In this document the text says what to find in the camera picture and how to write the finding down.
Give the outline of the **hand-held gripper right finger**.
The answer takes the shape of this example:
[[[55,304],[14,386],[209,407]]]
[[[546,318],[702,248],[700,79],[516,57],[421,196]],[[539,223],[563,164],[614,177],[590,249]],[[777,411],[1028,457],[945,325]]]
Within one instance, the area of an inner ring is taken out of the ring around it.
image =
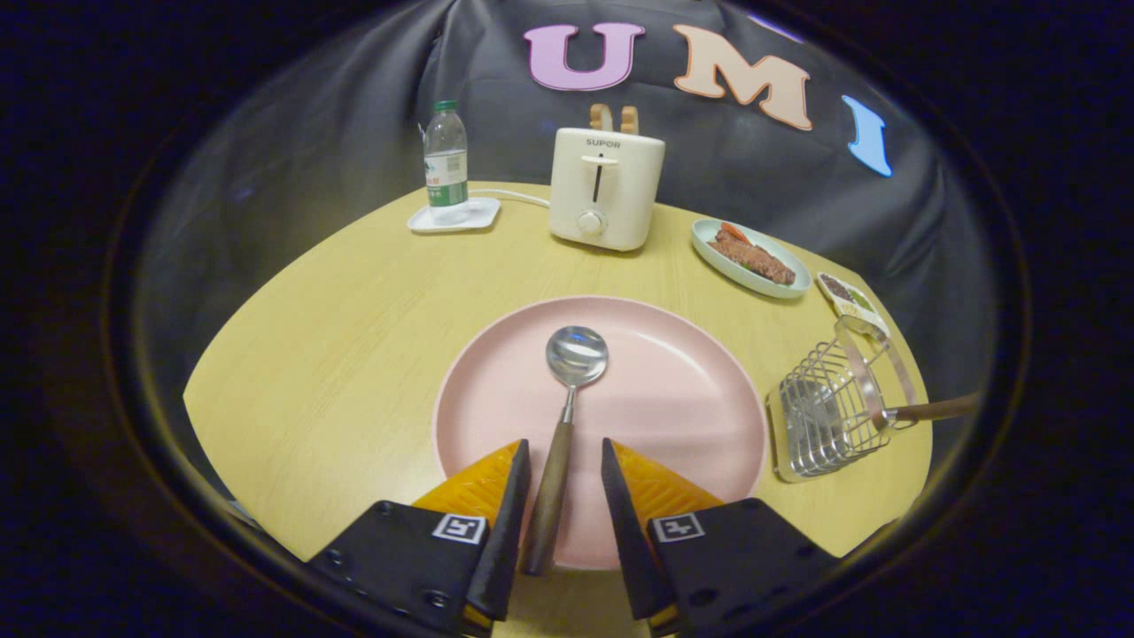
[[[653,637],[763,629],[839,563],[758,497],[725,503],[612,439],[601,482],[631,613]]]

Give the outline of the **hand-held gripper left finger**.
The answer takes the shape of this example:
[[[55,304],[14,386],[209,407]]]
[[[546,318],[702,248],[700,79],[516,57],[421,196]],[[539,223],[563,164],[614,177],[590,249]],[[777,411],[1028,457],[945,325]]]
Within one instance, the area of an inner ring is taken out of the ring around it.
[[[532,463],[521,439],[414,503],[379,501],[308,565],[438,633],[489,637],[508,615]]]

